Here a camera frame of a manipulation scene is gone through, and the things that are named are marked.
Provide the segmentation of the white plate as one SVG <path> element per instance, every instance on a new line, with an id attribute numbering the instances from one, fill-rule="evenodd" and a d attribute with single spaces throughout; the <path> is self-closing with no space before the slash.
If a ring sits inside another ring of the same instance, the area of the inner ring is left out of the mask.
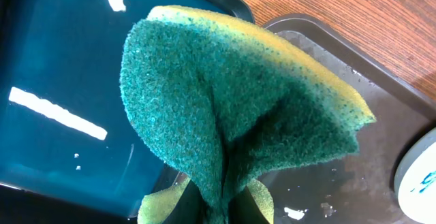
<path id="1" fill-rule="evenodd" d="M 435 130 L 422 136 L 401 159 L 394 175 L 399 207 L 410 219 L 435 223 Z"/>

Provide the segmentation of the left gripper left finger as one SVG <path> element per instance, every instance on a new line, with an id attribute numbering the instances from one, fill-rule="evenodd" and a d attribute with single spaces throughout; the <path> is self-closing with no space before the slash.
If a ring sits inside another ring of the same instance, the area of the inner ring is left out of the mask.
<path id="1" fill-rule="evenodd" d="M 169 224 L 203 224 L 206 208 L 199 188 L 189 182 L 169 216 Z"/>

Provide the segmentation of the green yellow sponge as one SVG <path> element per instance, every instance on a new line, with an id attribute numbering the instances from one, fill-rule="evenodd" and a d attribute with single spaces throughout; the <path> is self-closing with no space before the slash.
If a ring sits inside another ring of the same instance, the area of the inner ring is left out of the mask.
<path id="1" fill-rule="evenodd" d="M 258 177 L 339 159 L 376 118 L 352 86 L 287 40 L 250 22 L 156 6 L 127 35 L 121 98 L 132 127 L 199 189 L 207 223 L 227 223 Z"/>

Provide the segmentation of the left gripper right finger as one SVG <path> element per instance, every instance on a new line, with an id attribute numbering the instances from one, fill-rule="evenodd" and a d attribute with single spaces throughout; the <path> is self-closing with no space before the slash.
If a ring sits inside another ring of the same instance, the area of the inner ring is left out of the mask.
<path id="1" fill-rule="evenodd" d="M 248 187 L 232 198 L 228 214 L 229 224 L 264 224 L 264 216 Z"/>

